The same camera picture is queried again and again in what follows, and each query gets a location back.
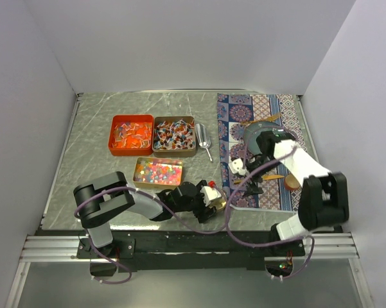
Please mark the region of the gold jar lid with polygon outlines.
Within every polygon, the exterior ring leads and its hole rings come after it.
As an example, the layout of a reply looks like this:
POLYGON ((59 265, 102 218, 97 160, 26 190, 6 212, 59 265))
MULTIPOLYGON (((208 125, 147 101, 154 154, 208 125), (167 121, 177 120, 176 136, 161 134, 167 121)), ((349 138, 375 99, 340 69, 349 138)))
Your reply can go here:
POLYGON ((212 208, 215 208, 217 212, 223 211, 226 207, 226 204, 227 202, 223 198, 219 198, 211 202, 212 208))

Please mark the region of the gold tin of star candies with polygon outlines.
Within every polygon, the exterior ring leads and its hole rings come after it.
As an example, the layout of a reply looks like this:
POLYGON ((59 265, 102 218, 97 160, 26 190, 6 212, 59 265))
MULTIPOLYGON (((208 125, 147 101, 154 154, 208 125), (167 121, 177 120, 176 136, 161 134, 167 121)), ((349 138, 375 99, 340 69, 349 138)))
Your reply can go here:
POLYGON ((132 180, 137 188, 174 189, 182 183, 182 170, 178 159, 139 157, 132 180))

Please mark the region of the beige tin of small lollipops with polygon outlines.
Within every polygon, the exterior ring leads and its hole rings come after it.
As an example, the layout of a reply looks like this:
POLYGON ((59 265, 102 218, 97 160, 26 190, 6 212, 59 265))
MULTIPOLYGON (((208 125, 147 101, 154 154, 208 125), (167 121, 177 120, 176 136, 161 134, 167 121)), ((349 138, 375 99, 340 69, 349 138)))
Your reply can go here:
POLYGON ((154 119, 155 157, 193 157, 197 152, 195 119, 192 116, 163 116, 154 119))

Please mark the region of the silver metal scoop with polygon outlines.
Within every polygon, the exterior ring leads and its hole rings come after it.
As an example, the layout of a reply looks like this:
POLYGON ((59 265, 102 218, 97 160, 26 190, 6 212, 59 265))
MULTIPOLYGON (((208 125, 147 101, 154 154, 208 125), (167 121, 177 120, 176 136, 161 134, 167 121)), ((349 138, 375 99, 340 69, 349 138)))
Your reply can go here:
POLYGON ((202 149, 206 150, 206 153, 209 157, 209 161, 213 162, 213 158, 212 158, 212 156, 210 154, 210 150, 209 150, 209 148, 211 146, 211 139, 209 138, 209 136, 207 134, 206 127, 203 124, 197 123, 195 125, 195 133, 196 133, 198 145, 202 149))

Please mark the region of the orange tin of lollipops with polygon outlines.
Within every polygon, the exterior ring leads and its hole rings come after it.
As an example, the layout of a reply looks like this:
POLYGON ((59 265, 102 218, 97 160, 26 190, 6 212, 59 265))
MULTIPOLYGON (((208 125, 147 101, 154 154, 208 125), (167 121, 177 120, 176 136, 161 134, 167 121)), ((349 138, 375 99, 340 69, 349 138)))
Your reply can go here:
POLYGON ((153 153, 154 117, 123 114, 112 118, 108 148, 113 156, 148 156, 153 153))

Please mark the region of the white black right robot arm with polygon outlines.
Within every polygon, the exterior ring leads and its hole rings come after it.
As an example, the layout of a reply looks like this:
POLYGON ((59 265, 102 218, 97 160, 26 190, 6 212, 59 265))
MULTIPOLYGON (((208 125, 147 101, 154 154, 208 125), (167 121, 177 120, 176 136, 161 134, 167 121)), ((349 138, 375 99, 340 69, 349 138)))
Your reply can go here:
POLYGON ((297 214, 272 228, 276 235, 268 240, 268 248, 274 255, 284 255, 291 247, 290 239, 349 220, 344 174, 320 165, 283 129, 261 130, 256 143, 259 153, 245 163, 251 181, 259 181, 263 173, 283 165, 301 186, 297 214))

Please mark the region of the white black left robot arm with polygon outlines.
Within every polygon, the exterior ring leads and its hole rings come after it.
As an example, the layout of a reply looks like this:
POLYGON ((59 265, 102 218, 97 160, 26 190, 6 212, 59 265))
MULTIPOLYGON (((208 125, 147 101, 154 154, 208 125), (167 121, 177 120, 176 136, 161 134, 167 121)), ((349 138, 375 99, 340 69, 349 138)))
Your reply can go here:
POLYGON ((77 206, 74 216, 89 234, 93 252, 102 258, 115 249, 110 220, 126 210, 150 221, 166 221, 175 213, 192 212, 199 223, 205 223, 225 207, 223 195, 213 182, 184 182, 149 195, 128 186, 120 171, 75 187, 73 196, 77 206))

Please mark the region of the teal ceramic plate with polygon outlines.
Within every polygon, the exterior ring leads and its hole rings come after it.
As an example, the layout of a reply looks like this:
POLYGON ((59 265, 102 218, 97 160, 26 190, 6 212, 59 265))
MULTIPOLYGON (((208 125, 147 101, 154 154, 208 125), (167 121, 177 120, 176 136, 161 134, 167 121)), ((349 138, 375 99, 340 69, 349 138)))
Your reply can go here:
POLYGON ((260 154, 261 151, 256 139, 261 132, 272 130, 283 131, 283 128, 278 124, 269 121, 259 121, 246 126, 243 133, 243 141, 247 145, 248 151, 253 155, 260 154))

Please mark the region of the patterned blue placemat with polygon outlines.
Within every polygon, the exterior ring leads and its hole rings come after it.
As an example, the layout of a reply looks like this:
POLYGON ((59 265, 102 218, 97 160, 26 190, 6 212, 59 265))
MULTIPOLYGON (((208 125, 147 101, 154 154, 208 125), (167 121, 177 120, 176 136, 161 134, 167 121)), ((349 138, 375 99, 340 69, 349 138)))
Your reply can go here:
MULTIPOLYGON (((260 120, 280 112, 281 117, 273 123, 283 126, 297 135, 301 147, 314 156, 310 136, 306 131, 299 100, 290 94, 219 94, 217 99, 218 137, 222 189, 230 195, 237 188, 233 182, 240 179, 233 175, 228 164, 236 158, 251 158, 243 141, 246 126, 244 121, 260 120)), ((289 171, 282 165, 270 170, 268 175, 287 176, 289 171)), ((298 209, 301 190, 289 191, 284 187, 284 178, 267 180, 259 184, 263 194, 243 197, 246 185, 234 196, 235 209, 295 212, 298 209)))

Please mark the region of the copper cup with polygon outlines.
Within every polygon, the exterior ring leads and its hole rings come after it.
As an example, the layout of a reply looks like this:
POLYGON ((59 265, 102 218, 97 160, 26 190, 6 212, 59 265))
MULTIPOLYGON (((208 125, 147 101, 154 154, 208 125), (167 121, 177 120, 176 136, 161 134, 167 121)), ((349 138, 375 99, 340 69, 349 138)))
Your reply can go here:
POLYGON ((301 184, 293 174, 288 174, 284 178, 284 187, 289 191, 296 191, 301 187, 301 184))

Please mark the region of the black aluminium mounting rail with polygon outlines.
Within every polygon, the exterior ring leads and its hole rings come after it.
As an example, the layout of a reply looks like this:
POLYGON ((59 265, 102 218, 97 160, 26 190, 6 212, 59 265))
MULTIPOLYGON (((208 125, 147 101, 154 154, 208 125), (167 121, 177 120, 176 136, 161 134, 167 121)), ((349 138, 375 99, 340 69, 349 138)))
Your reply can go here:
POLYGON ((356 259, 358 252, 351 234, 318 233, 312 238, 267 248, 242 246, 225 233, 201 235, 178 231, 115 231, 113 242, 102 254, 120 266, 109 263, 91 248, 82 234, 41 232, 26 238, 22 262, 89 263, 91 275, 112 277, 127 270, 192 270, 245 268, 264 270, 270 262, 307 259, 356 259))

